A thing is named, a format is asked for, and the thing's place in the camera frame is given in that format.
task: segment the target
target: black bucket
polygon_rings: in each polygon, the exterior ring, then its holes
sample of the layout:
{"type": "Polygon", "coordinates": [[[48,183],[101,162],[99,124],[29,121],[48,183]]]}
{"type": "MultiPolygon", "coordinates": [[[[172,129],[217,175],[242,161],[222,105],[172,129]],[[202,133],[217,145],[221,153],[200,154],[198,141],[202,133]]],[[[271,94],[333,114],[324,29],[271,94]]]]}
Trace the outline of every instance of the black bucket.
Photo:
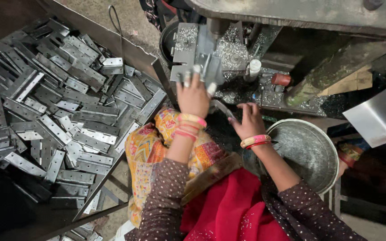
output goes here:
{"type": "Polygon", "coordinates": [[[179,21],[175,21],[166,26],[162,31],[159,41],[159,49],[162,52],[163,58],[168,63],[168,68],[172,69],[174,57],[171,56],[171,48],[175,47],[174,33],[178,31],[179,21]]]}

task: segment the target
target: wire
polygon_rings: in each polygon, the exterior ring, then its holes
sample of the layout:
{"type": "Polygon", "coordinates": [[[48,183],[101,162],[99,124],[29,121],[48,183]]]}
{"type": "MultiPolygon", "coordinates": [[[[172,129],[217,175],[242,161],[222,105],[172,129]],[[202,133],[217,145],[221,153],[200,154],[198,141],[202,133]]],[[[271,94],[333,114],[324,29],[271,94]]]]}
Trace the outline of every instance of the wire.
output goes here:
{"type": "Polygon", "coordinates": [[[113,24],[114,28],[120,34],[120,51],[121,51],[121,57],[122,57],[123,62],[124,62],[123,41],[122,41],[122,36],[121,36],[120,20],[118,19],[117,11],[115,10],[113,5],[108,6],[108,16],[110,17],[111,23],[113,24]],[[111,17],[111,9],[114,10],[114,15],[115,15],[115,19],[117,20],[117,23],[118,23],[118,28],[115,26],[114,21],[111,17]]]}

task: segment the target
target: floor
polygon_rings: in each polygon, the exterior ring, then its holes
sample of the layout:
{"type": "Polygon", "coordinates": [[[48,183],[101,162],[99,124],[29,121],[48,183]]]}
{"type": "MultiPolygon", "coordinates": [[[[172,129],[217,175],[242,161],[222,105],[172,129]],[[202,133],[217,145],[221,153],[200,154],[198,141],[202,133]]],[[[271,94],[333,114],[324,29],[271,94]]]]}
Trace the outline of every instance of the floor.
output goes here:
{"type": "MultiPolygon", "coordinates": [[[[108,5],[112,4],[117,10],[119,19],[121,20],[122,34],[125,38],[142,46],[147,52],[158,56],[159,32],[145,18],[144,12],[141,9],[137,0],[58,0],[60,3],[73,9],[74,11],[86,16],[89,19],[103,25],[104,27],[113,29],[108,17],[108,5]]],[[[316,124],[324,129],[336,123],[328,125],[321,120],[308,120],[316,122],[316,124]]],[[[116,168],[113,175],[123,184],[128,183],[129,168],[127,163],[121,162],[116,168]]],[[[127,201],[127,195],[116,186],[107,181],[105,183],[110,191],[112,191],[122,201],[127,201]]],[[[115,203],[109,198],[105,198],[103,208],[114,206],[115,203]]],[[[341,218],[357,233],[367,238],[369,241],[386,240],[386,226],[370,222],[348,214],[342,214],[341,218]]],[[[103,237],[103,241],[111,239],[117,229],[128,220],[127,210],[123,208],[109,215],[108,221],[102,227],[99,227],[99,233],[103,237]]]]}

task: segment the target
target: brown polka dot kurta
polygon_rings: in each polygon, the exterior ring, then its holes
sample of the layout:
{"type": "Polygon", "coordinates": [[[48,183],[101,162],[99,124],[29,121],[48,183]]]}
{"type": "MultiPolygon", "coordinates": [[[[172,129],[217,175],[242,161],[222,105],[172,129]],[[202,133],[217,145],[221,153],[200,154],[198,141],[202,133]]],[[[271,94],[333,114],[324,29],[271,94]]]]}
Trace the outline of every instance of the brown polka dot kurta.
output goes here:
{"type": "MultiPolygon", "coordinates": [[[[180,202],[189,173],[187,164],[164,159],[158,165],[139,229],[127,233],[126,241],[184,238],[179,229],[183,214],[180,202]]],[[[338,219],[305,182],[280,193],[270,178],[263,178],[262,183],[266,206],[291,240],[365,240],[338,219]]]]}

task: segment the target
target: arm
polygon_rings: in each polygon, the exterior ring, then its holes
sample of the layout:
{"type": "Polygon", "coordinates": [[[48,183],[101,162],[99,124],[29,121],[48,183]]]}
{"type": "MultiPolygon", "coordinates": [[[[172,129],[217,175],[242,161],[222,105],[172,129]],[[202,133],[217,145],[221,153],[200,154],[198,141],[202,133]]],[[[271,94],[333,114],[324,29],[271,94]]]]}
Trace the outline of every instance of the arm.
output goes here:
{"type": "MultiPolygon", "coordinates": [[[[242,140],[266,133],[256,104],[246,103],[238,107],[243,109],[242,124],[233,119],[229,119],[229,122],[242,140]]],[[[319,195],[301,180],[271,144],[253,146],[251,150],[266,167],[284,207],[301,225],[322,240],[365,240],[329,210],[319,195]]]]}
{"type": "MultiPolygon", "coordinates": [[[[177,83],[177,98],[182,113],[205,118],[209,109],[209,97],[199,72],[185,79],[184,87],[177,83]]],[[[199,132],[201,126],[189,123],[190,132],[199,132]]],[[[193,149],[194,139],[175,134],[166,158],[156,169],[156,179],[147,196],[142,220],[137,232],[137,240],[163,241],[180,240],[181,198],[184,195],[186,179],[189,173],[187,163],[193,149]]]]}

